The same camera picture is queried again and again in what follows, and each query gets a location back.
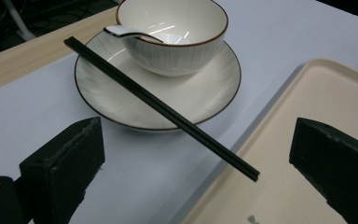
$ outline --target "spoon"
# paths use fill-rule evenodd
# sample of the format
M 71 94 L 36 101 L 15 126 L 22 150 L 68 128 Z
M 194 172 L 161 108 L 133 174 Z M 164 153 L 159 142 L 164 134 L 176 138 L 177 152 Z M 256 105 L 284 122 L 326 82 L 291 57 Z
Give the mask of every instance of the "spoon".
M 164 43 L 161 39 L 158 39 L 155 36 L 146 34 L 140 30 L 134 29 L 134 28 L 130 28 L 130 27 L 126 27 L 123 25 L 111 25 L 111 26 L 106 26 L 103 28 L 103 30 L 105 32 L 107 32 L 108 34 L 114 36 L 114 37 L 118 37 L 118 38 L 127 38 L 127 37 L 147 37 L 147 38 L 151 38 L 153 40 L 158 41 L 159 43 Z

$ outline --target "white bowl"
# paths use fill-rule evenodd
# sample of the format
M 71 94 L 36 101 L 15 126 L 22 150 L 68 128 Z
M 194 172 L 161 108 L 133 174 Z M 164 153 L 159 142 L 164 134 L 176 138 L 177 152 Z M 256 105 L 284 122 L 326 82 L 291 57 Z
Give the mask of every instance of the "white bowl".
M 193 74 L 223 45 L 224 9 L 211 0 L 124 0 L 117 23 L 154 35 L 163 44 L 125 38 L 124 46 L 142 67 L 165 77 Z

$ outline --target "black chopstick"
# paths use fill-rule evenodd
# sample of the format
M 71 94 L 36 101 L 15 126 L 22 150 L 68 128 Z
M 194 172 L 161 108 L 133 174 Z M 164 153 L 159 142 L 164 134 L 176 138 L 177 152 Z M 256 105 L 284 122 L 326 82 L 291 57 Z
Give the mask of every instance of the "black chopstick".
M 74 37 L 69 37 L 63 41 L 66 46 L 74 50 L 79 54 L 80 57 L 87 60 L 89 63 L 96 66 L 102 72 L 107 74 L 118 84 L 126 88 L 132 94 L 137 96 L 139 99 L 144 101 L 146 104 L 158 111 L 166 119 L 170 120 L 172 123 L 177 125 L 186 133 L 190 134 L 200 143 L 205 145 L 208 149 L 218 155 L 220 158 L 231 164 L 237 170 L 247 175 L 252 180 L 256 181 L 258 175 L 260 174 L 254 167 L 249 165 L 247 162 L 243 161 L 236 154 L 222 146 L 219 142 L 214 140 L 210 135 L 205 133 L 203 130 L 198 128 L 195 124 L 191 123 L 189 120 L 184 118 L 182 115 L 174 111 L 168 105 L 159 100 L 152 93 L 147 91 L 141 85 L 127 77 L 120 70 L 115 68 L 112 64 L 107 62 L 97 53 L 89 49 L 87 46 L 83 45 Z

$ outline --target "white table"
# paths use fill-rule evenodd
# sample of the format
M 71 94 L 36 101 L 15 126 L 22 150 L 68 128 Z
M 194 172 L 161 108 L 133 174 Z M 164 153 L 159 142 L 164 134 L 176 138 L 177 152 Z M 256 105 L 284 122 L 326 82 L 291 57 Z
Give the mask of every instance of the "white table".
M 216 2 L 229 16 L 226 41 L 242 81 L 230 106 L 200 127 L 233 151 L 302 63 L 329 58 L 358 70 L 357 16 L 313 0 Z M 32 152 L 98 116 L 76 90 L 75 60 L 69 54 L 0 88 L 0 175 L 18 178 Z M 106 163 L 71 223 L 180 222 L 224 164 L 183 132 L 141 133 L 103 119 L 103 136 Z

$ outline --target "tray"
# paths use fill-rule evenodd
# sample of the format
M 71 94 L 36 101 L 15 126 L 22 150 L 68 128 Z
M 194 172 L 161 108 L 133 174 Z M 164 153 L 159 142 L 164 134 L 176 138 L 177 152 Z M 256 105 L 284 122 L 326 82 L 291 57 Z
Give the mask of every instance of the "tray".
M 227 167 L 184 223 L 346 223 L 289 163 L 298 117 L 358 139 L 358 72 L 326 59 L 304 64 L 238 152 L 259 180 Z

